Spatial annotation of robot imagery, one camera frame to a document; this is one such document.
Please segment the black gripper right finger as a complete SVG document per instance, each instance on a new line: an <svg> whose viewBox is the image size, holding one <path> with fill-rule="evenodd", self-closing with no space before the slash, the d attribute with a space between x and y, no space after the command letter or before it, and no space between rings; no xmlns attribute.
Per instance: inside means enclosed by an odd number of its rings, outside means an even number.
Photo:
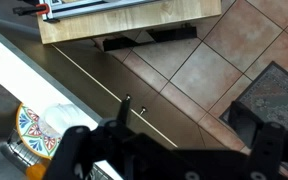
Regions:
<svg viewBox="0 0 288 180"><path fill-rule="evenodd" d="M288 130L280 123L264 122L239 101L230 105L229 126L251 149L243 167L246 180L284 180L279 174L288 163Z"/></svg>

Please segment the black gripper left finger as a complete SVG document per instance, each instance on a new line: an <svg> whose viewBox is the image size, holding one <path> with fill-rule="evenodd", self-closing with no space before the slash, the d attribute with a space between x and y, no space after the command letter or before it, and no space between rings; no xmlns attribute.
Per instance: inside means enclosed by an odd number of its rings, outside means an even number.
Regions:
<svg viewBox="0 0 288 180"><path fill-rule="evenodd" d="M130 180L129 158L114 133L119 125L125 125L129 106L130 100L123 100L116 118L101 119L99 123L77 107L78 116L62 135L43 180L88 180L93 165L102 161L118 176Z"/></svg>

